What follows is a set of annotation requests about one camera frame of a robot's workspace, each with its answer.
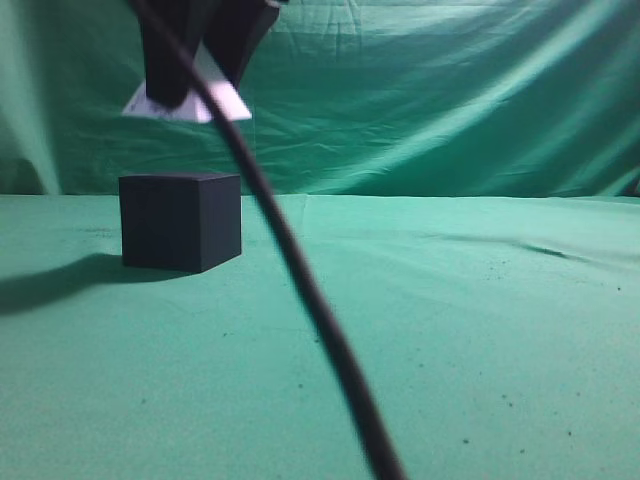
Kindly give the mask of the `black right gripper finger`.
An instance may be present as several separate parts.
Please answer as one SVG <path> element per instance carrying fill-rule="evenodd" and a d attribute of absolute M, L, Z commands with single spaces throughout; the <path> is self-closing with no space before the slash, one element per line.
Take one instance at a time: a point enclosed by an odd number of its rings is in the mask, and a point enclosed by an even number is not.
<path fill-rule="evenodd" d="M 278 19 L 278 3 L 220 1 L 207 24 L 203 44 L 225 78 L 239 84 L 257 46 Z"/>

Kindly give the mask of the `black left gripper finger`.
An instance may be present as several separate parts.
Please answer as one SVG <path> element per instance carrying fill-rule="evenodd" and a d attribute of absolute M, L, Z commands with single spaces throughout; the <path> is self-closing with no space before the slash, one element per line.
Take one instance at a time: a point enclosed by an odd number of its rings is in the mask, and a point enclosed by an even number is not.
<path fill-rule="evenodd" d="M 190 84 L 165 37 L 142 15 L 140 1 L 132 1 L 141 33 L 146 96 L 163 107 L 179 107 Z M 206 2 L 187 0 L 144 1 L 193 59 L 206 23 Z"/>

